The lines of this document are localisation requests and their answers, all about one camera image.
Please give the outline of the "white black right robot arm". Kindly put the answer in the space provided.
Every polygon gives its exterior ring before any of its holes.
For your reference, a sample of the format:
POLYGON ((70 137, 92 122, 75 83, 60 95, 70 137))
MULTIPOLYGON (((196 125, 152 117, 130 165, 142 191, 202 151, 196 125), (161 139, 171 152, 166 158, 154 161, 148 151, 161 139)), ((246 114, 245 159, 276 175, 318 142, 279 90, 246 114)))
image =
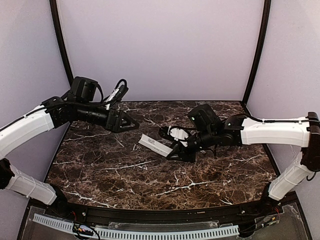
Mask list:
POLYGON ((258 119, 246 114, 220 119, 208 104, 188 113, 191 128, 165 126, 159 135, 172 142, 167 160, 193 163, 196 153, 218 146, 254 144, 292 145, 301 148, 293 163, 262 194, 263 208, 271 208, 312 173, 320 170, 320 120, 315 112, 292 119, 258 119))

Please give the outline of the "white remote control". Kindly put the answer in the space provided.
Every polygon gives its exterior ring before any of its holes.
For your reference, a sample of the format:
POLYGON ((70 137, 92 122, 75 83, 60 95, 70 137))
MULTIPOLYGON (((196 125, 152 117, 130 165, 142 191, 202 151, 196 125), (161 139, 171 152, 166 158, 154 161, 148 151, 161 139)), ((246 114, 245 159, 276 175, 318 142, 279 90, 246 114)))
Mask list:
POLYGON ((141 135, 138 143, 163 157, 167 157, 173 151, 172 148, 154 140, 145 134, 141 135))

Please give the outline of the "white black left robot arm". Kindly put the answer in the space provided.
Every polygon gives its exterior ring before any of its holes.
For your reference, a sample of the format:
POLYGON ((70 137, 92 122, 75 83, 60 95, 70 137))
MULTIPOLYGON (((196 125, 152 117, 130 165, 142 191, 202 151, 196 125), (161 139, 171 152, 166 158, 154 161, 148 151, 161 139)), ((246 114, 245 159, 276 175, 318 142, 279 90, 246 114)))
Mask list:
POLYGON ((77 76, 70 90, 54 96, 0 129, 0 188, 32 198, 47 206, 67 201, 55 185, 41 182, 18 170, 6 158, 9 153, 34 137, 74 121, 101 126, 111 133, 139 128, 139 123, 122 110, 113 109, 129 90, 121 79, 108 97, 94 102, 95 92, 102 91, 96 80, 77 76))

